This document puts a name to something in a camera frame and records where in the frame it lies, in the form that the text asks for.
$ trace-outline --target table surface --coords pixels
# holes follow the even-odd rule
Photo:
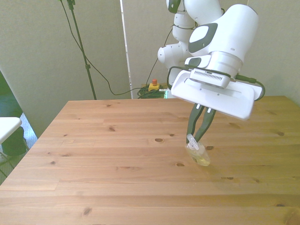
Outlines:
[[[0,186],[0,224],[299,225],[300,108],[264,97],[247,121],[217,113],[204,167],[184,148],[192,106],[68,102]]]
[[[0,144],[2,144],[18,127],[22,121],[18,117],[0,117]]]

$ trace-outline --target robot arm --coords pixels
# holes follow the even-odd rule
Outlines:
[[[180,66],[188,57],[188,42],[193,32],[195,22],[198,24],[210,23],[221,17],[221,8],[218,0],[167,0],[167,7],[174,13],[174,26],[172,34],[179,42],[161,47],[157,57],[167,69]],[[171,71],[169,82],[173,84],[180,69]]]
[[[160,48],[158,58],[169,69],[172,95],[195,103],[188,122],[187,148],[192,151],[202,149],[200,152],[204,154],[205,148],[201,147],[199,141],[216,111],[246,120],[251,114],[254,100],[262,92],[261,87],[235,80],[241,77],[238,73],[253,42],[258,15],[245,5],[234,5],[221,15],[218,0],[167,0],[167,6],[170,12],[177,12],[176,15],[188,13],[200,25],[193,31],[188,43],[185,38],[178,38],[181,35],[176,35],[177,26],[173,30],[174,37],[184,46],[187,44],[188,52],[193,56],[185,61],[188,71],[178,73],[177,69],[172,72],[172,66],[178,66],[188,56],[178,49],[173,50],[175,45],[170,45],[170,49],[168,45]],[[176,15],[175,25],[179,24]],[[204,107],[207,109],[203,123],[193,137],[196,121]]]
[[[257,25],[258,15],[252,8],[234,5],[222,17],[196,28],[188,43],[194,57],[185,62],[191,71],[178,74],[172,95],[248,119],[262,89],[234,79],[253,42]]]

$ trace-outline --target ventilation grille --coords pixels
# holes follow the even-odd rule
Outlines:
[[[198,76],[206,77],[206,78],[209,78],[209,79],[214,79],[214,80],[217,80],[217,81],[221,81],[223,79],[223,77],[221,77],[221,76],[217,76],[217,75],[213,75],[213,74],[201,72],[201,71],[198,71],[198,70],[196,70],[194,72],[194,74],[198,75]]]

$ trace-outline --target microphone stand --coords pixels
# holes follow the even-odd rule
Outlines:
[[[85,62],[85,68],[86,68],[86,70],[88,72],[88,76],[89,76],[89,80],[90,80],[90,87],[92,88],[94,99],[97,100],[96,94],[95,94],[95,90],[94,90],[93,81],[92,81],[92,78],[90,76],[90,65],[87,63],[87,60],[86,60],[86,56],[85,56],[84,49],[83,49],[83,43],[82,43],[81,38],[80,38],[79,29],[78,29],[76,18],[75,18],[75,14],[74,14],[74,7],[73,7],[73,5],[75,5],[75,0],[67,0],[67,5],[69,6],[69,9],[72,12],[74,24],[75,24],[75,27],[76,27],[76,31],[77,31],[77,35],[78,35],[78,39],[79,39],[79,43],[80,43],[80,47],[81,47],[81,52],[82,52],[83,59],[84,59],[84,62]]]

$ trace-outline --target white wall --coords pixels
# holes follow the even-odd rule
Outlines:
[[[241,73],[264,83],[267,95],[285,95],[300,106],[300,2],[249,0],[249,6],[260,22]]]
[[[129,90],[120,1],[76,0],[74,7],[86,55],[115,92]],[[67,101],[93,99],[83,56],[57,0],[0,1],[0,70],[37,136]],[[98,99],[130,98],[115,97],[91,73]]]

